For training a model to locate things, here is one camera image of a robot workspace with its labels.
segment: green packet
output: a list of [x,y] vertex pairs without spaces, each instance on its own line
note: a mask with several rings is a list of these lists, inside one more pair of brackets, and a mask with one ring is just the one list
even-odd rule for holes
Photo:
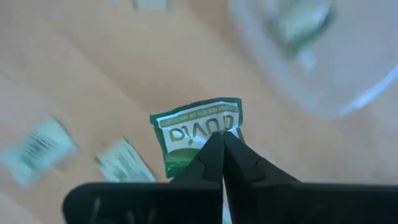
[[175,177],[191,163],[215,131],[230,131],[243,141],[242,100],[215,98],[150,116],[163,150],[166,176]]

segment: clear plastic lid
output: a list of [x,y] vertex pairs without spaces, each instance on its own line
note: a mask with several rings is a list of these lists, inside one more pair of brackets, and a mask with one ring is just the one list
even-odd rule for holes
[[334,21],[294,57],[267,29],[281,4],[229,0],[229,9],[264,76],[302,108],[340,117],[369,103],[398,76],[398,1],[334,1]]

